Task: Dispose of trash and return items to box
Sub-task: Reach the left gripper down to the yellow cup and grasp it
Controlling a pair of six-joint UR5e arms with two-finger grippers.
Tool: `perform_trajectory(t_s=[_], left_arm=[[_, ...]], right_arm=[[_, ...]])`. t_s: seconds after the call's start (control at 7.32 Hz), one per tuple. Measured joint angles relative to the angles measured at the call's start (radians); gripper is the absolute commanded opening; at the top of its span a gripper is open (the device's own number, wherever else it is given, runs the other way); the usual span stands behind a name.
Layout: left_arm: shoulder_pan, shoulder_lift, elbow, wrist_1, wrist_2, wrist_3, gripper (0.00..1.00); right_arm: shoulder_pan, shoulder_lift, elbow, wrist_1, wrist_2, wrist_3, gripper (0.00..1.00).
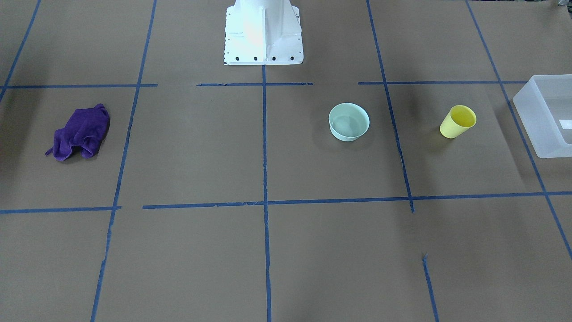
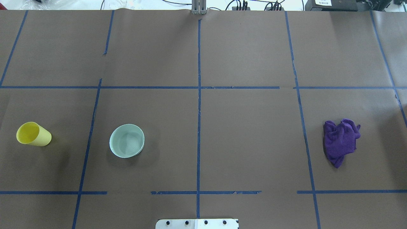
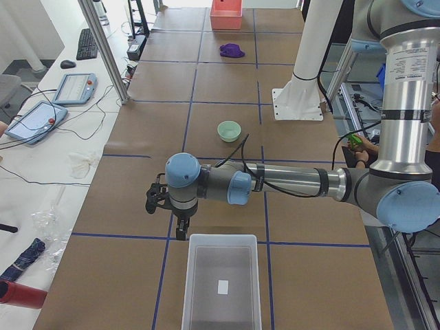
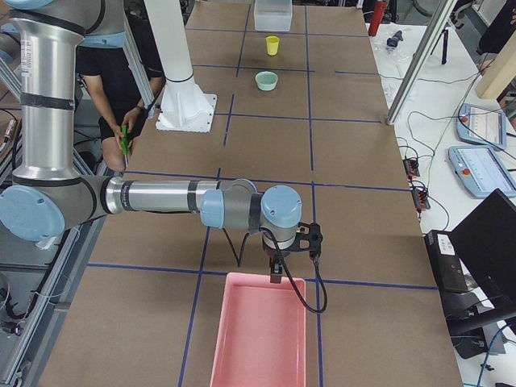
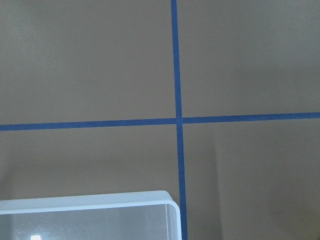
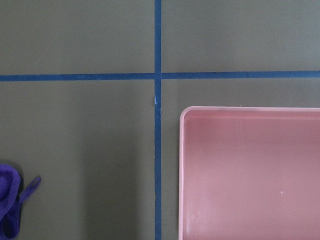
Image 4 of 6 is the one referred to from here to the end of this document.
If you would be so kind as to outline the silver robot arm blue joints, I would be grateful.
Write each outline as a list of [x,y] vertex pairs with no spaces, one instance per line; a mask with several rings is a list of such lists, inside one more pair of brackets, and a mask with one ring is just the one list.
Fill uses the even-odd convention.
[[1,221],[17,237],[40,241],[107,214],[196,213],[208,227],[261,233],[273,250],[297,251],[302,200],[277,185],[258,193],[246,179],[125,181],[73,167],[76,49],[124,44],[120,1],[11,1],[20,34],[23,157],[1,195]]

